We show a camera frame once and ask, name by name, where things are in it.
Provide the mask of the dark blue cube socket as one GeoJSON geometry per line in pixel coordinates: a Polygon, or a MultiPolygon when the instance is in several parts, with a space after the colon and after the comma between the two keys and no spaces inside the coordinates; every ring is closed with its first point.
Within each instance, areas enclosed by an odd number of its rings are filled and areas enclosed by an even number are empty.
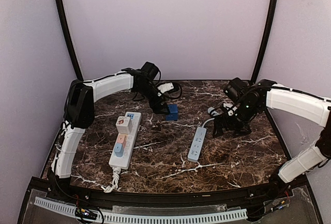
{"type": "Polygon", "coordinates": [[[169,114],[166,115],[166,121],[177,121],[178,120],[178,107],[177,104],[169,104],[169,114]]]}

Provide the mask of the white cube socket adapter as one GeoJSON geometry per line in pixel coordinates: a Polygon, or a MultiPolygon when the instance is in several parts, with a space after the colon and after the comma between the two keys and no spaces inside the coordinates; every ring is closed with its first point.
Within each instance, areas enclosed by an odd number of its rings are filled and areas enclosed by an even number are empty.
{"type": "Polygon", "coordinates": [[[132,130],[131,118],[128,116],[119,116],[116,121],[116,128],[118,133],[128,135],[132,130]]]}

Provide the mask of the pink plug adapter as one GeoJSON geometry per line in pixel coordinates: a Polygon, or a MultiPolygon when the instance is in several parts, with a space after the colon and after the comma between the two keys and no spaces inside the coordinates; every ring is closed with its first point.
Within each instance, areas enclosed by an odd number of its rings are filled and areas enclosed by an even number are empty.
{"type": "Polygon", "coordinates": [[[119,133],[117,136],[117,139],[116,139],[116,143],[119,143],[119,144],[122,144],[123,146],[125,146],[126,139],[127,139],[127,135],[119,133]]]}

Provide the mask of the light blue plug adapter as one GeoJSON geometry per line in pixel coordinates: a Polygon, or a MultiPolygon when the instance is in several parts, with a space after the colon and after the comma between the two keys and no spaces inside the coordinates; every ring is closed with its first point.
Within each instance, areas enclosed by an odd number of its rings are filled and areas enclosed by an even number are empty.
{"type": "Polygon", "coordinates": [[[113,152],[116,155],[116,157],[122,157],[123,153],[124,153],[123,144],[122,143],[115,143],[113,152]]]}

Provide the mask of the white multicolour power strip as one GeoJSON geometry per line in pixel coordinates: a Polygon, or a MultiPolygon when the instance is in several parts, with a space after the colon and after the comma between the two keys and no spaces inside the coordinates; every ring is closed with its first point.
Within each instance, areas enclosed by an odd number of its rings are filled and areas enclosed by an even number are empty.
{"type": "Polygon", "coordinates": [[[111,168],[121,168],[122,170],[127,170],[130,165],[130,160],[131,160],[134,144],[136,142],[138,130],[140,127],[142,114],[140,112],[126,112],[124,116],[128,116],[131,118],[132,130],[131,133],[127,135],[126,144],[125,146],[123,146],[124,153],[122,157],[116,157],[116,155],[113,152],[114,150],[113,147],[112,154],[109,160],[109,166],[111,168]]]}

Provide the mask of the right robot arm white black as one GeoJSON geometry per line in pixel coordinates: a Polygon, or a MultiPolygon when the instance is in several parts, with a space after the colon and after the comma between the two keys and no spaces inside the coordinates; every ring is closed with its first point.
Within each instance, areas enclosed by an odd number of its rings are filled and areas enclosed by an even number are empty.
{"type": "Polygon", "coordinates": [[[272,177],[273,181],[288,184],[330,160],[330,98],[285,87],[267,79],[248,85],[240,78],[235,78],[226,85],[223,92],[231,103],[223,102],[219,107],[220,113],[217,109],[208,109],[214,119],[214,137],[226,131],[233,131],[236,136],[250,134],[250,122],[267,108],[303,117],[323,127],[319,139],[285,162],[272,177]]]}

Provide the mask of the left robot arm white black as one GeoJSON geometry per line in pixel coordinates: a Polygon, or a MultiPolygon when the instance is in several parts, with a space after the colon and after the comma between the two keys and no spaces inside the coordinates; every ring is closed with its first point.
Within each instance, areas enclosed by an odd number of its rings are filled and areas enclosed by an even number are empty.
{"type": "Polygon", "coordinates": [[[59,178],[69,178],[78,143],[85,130],[95,119],[96,101],[131,90],[144,96],[155,114],[169,114],[167,97],[175,87],[173,83],[156,85],[154,77],[158,68],[126,68],[115,74],[90,81],[75,80],[71,83],[64,108],[64,120],[59,130],[56,156],[52,172],[59,178]]]}

